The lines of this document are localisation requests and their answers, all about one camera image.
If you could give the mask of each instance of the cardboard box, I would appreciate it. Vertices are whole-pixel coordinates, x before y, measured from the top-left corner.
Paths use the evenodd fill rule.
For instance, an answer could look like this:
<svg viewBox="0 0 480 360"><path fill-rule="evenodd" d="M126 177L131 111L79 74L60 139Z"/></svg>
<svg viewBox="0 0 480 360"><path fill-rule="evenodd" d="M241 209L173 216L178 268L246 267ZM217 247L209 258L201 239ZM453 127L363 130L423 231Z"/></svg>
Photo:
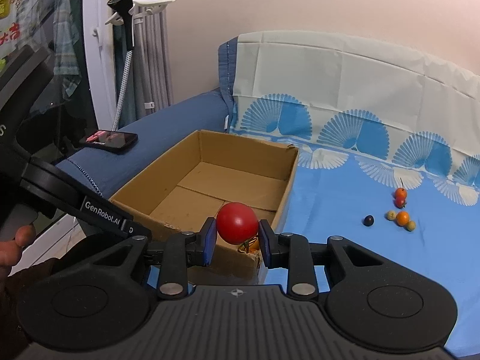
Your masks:
<svg viewBox="0 0 480 360"><path fill-rule="evenodd" d="M228 202L241 202L282 232L298 161L298 149L279 143L211 131L195 131L158 157L111 197L135 220L166 240L180 231L200 231ZM192 267L195 284L262 282L260 251L239 253L217 238L212 264Z"/></svg>

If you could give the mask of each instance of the white door frame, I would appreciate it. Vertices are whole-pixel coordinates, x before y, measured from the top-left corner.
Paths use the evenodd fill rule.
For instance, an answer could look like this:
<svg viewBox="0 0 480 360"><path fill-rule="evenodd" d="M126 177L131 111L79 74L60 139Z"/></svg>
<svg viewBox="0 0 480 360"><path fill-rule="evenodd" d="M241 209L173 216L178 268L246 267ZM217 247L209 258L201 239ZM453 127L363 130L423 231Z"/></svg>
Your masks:
<svg viewBox="0 0 480 360"><path fill-rule="evenodd" d="M95 117L98 128L111 130L117 109L112 15L108 0L83 0L83 39Z"/></svg>

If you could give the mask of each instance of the smartphone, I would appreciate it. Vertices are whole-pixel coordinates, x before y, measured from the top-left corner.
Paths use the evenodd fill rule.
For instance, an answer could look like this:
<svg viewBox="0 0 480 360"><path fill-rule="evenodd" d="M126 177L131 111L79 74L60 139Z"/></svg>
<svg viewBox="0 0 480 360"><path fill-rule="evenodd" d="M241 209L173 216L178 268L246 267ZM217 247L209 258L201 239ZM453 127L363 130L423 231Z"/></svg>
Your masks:
<svg viewBox="0 0 480 360"><path fill-rule="evenodd" d="M99 130L89 137L82 138L80 145L120 153L137 142L137 140L138 135L131 132Z"/></svg>

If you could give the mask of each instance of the wall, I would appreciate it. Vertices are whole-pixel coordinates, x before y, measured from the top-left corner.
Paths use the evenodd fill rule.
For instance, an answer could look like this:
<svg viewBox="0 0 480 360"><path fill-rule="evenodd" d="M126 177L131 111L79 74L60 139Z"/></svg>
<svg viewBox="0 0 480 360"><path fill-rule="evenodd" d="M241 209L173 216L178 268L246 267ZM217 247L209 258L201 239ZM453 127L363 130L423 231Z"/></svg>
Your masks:
<svg viewBox="0 0 480 360"><path fill-rule="evenodd" d="M218 46L261 30L373 37L480 74L479 8L480 0L177 0L167 9L174 99L216 87Z"/></svg>

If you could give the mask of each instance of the blue bedsheet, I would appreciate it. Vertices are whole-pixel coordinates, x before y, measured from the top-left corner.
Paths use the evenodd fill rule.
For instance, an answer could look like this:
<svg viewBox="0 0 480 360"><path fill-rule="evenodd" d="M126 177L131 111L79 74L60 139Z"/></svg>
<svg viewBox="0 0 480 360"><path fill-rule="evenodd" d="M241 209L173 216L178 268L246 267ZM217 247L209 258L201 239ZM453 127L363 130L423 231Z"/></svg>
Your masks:
<svg viewBox="0 0 480 360"><path fill-rule="evenodd" d="M334 169L299 166L285 231L322 243L331 235L342 235L441 283L458 306L457 324L446 347L456 356L479 353L478 208L448 199L424 175L427 180L408 191L406 209L417 228L407 232L384 218L388 210L397 210L392 198L394 188L370 178L358 159L350 155ZM372 227L362 224L366 215L374 216ZM323 267L316 267L316 273L320 290L327 291ZM265 283L285 288L287 271L268 271Z"/></svg>

